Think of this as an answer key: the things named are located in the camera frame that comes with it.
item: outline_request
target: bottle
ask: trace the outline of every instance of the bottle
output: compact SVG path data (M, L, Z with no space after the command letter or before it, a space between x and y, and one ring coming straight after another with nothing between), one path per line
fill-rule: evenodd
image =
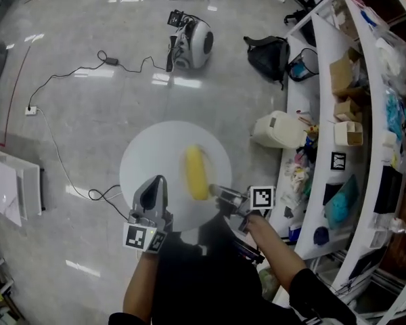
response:
M406 223L400 218L394 218L391 213L378 214L374 223L376 229L390 230L395 234L406 234Z

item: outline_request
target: person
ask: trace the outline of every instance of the person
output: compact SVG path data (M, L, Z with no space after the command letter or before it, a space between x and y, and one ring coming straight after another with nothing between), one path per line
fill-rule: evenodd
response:
M291 306L302 316L356 324L353 312L307 269L266 219L249 215L247 229L264 254ZM123 301L109 325L129 324L302 324L292 308L262 297L255 267L232 247L233 234L218 216L202 227L199 246L167 236L159 256L143 253Z

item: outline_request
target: black sleeve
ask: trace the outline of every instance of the black sleeve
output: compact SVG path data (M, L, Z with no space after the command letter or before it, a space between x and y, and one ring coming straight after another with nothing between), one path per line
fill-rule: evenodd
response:
M108 319L108 325L145 325L145 322L132 314L114 313Z
M290 305L303 317L337 319L343 325L355 325L357 317L309 269L299 271L290 284Z

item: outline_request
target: red cable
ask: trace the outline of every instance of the red cable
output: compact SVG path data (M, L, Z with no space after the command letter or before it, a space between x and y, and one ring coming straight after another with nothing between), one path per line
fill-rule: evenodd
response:
M11 113L12 101L14 100L16 85L17 85L17 83L18 83L18 79L20 78L20 73L21 73L21 70L22 70L22 66L24 65L24 63L25 63L25 61L26 61L28 51L30 51L30 48L31 48L31 47L32 47L31 45L28 47L27 52L26 52L26 55L24 56L24 59L23 59L23 61L22 61L22 63L21 63L20 71L18 71L18 76L16 77L16 81L15 81L15 85L14 85L14 90L12 91L11 102L9 103L9 109L7 110L6 128L5 128L5 139L4 139L4 142L3 142L3 143L0 143L0 146L1 146L1 147L5 147L5 146L6 146L7 125L9 124L9 115L10 115L10 113Z

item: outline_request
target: gray tile floor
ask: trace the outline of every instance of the gray tile floor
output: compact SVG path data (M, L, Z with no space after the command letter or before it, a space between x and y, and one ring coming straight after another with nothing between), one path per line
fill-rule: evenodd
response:
M153 85L162 71L145 64L141 74L110 68L111 78L53 79L32 104L45 112L69 176L83 189L118 183L128 143L146 127L168 120L189 121L214 134L230 157L239 190L272 184L277 174L279 152L251 144L248 136L257 118L285 109L286 95L249 65L242 37L284 36L283 18L297 5L291 0L117 1L19 0L0 23L0 39L15 45L0 80L0 140L31 42L24 40L44 34L31 43L2 148L46 170L47 211L21 228L0 216L0 253L15 280L14 299L32 324L106 324L110 313L120 311L137 263L133 251L121 248L122 218L106 203L66 193L68 182L42 116L24 115L32 92L52 74L96 66L100 49L127 68L138 69L147 56L164 66L174 32L166 24L169 12L197 15L212 26L212 57L201 71L173 76L199 80L200 88ZM122 196L114 201L127 212Z

